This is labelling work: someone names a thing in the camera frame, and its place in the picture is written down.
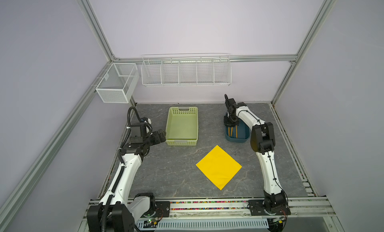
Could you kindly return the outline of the yellow paper napkin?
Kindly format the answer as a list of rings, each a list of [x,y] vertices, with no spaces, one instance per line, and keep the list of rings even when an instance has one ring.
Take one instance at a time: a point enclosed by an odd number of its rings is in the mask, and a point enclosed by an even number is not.
[[[222,190],[242,168],[242,165],[219,145],[207,153],[196,166],[219,190]]]

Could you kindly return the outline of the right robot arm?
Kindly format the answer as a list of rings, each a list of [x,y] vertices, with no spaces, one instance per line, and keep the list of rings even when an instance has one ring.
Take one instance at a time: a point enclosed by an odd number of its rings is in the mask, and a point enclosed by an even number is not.
[[[288,214],[288,196],[279,181],[275,163],[276,139],[273,124],[256,116],[244,102],[238,103],[227,95],[225,106],[225,126],[235,127],[243,121],[251,131],[250,146],[259,159],[264,181],[264,210],[269,215],[279,212]]]

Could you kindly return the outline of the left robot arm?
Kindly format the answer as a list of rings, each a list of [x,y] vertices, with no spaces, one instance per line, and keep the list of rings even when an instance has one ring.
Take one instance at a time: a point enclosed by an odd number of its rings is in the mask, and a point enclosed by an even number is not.
[[[132,106],[127,113],[127,131],[117,150],[119,169],[109,188],[97,205],[90,206],[87,222],[91,232],[134,232],[142,216],[157,213],[153,193],[139,193],[132,202],[129,194],[135,175],[150,148],[166,141],[164,130],[155,131],[147,117],[140,117]]]

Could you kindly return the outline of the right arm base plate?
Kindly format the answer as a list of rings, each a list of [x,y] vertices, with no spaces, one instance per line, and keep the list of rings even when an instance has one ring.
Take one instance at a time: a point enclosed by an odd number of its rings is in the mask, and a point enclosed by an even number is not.
[[[291,210],[286,201],[248,200],[247,209],[252,216],[288,216]]]

